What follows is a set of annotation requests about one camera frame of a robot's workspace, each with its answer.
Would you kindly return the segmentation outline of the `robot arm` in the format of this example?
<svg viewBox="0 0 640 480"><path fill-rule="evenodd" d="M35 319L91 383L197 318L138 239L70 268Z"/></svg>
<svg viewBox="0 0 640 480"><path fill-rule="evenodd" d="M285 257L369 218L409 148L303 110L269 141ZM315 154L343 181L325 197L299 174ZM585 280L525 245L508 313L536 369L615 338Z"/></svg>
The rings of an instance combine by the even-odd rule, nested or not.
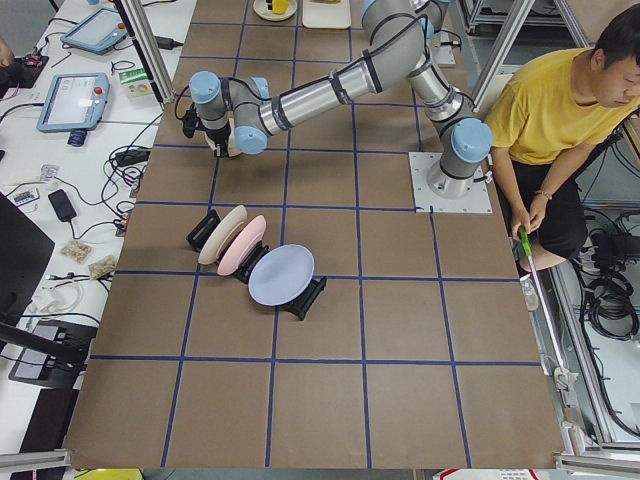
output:
<svg viewBox="0 0 640 480"><path fill-rule="evenodd" d="M474 115L472 100L448 82L432 58L429 39L438 26L429 16L444 12L442 1L366 1L361 25L368 48L351 63L278 95L270 95L262 77L240 80L199 71L188 84L192 104L180 118L183 134L191 138L203 132L217 158L228 156L231 146L256 155L274 135L408 81L443 146L427 184L442 198L461 198L488 156L493 136Z"/></svg>

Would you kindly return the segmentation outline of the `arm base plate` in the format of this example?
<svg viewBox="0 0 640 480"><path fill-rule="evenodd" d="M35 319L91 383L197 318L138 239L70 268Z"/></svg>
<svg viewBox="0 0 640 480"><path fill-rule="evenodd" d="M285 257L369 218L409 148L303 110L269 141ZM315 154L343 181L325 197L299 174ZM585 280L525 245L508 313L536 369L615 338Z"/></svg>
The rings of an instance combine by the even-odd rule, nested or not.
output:
<svg viewBox="0 0 640 480"><path fill-rule="evenodd" d="M409 152L409 172L417 213L493 213L488 184L491 174L480 165L466 179L448 177L440 169L440 153Z"/></svg>

